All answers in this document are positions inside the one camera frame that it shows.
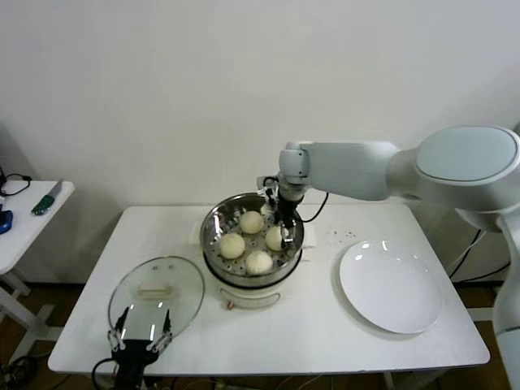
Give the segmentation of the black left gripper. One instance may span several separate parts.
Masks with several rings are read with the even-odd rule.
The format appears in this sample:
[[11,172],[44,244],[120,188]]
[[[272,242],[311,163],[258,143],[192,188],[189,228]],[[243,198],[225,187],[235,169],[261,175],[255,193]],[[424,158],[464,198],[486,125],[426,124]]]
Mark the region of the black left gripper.
[[153,343],[149,340],[127,340],[124,343],[123,330],[129,307],[118,317],[108,331],[111,357],[119,366],[115,376],[115,389],[140,389],[145,368],[158,360],[158,352],[163,352],[173,339],[170,310],[166,311],[162,335]]

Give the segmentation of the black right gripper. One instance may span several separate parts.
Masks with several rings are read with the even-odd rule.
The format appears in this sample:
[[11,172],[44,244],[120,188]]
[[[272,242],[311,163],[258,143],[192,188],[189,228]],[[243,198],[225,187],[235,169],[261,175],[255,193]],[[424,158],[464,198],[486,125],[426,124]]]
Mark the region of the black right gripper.
[[291,221],[284,225],[284,222],[288,222],[295,218],[296,208],[299,205],[299,199],[293,196],[284,195],[281,191],[278,192],[277,202],[277,217],[279,220],[279,247],[283,249],[287,243],[293,243],[295,239],[295,222]]

